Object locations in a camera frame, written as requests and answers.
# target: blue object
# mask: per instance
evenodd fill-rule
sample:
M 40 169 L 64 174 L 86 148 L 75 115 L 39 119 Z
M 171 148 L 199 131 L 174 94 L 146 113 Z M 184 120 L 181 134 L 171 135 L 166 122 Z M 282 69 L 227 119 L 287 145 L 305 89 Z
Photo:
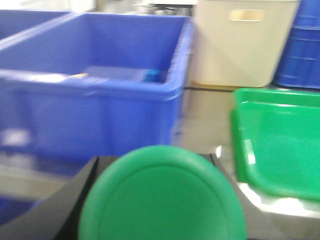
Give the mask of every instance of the blue object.
M 67 11 L 0 10 L 0 40 L 60 17 Z
M 171 144 L 192 34 L 188 17 L 72 13 L 0 43 L 0 148 L 87 161 Z
M 291 29 L 274 80 L 282 86 L 320 88 L 320 28 Z
M 293 25 L 296 27 L 320 27 L 320 1 L 301 0 Z

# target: storage bin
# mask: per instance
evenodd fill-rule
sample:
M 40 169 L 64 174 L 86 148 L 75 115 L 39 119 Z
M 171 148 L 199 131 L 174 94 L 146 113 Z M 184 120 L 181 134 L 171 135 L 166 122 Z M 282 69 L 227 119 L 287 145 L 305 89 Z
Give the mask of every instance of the storage bin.
M 238 89 L 231 113 L 239 182 L 271 195 L 320 201 L 320 94 Z
M 320 1 L 301 0 L 293 25 L 320 28 Z
M 190 81 L 268 85 L 298 4 L 298 0 L 199 0 Z
M 0 40 L 68 13 L 67 11 L 0 10 Z
M 0 44 L 1 148 L 88 160 L 171 144 L 192 34 L 188 17 L 75 13 Z
M 291 29 L 274 81 L 287 87 L 320 88 L 320 28 Z

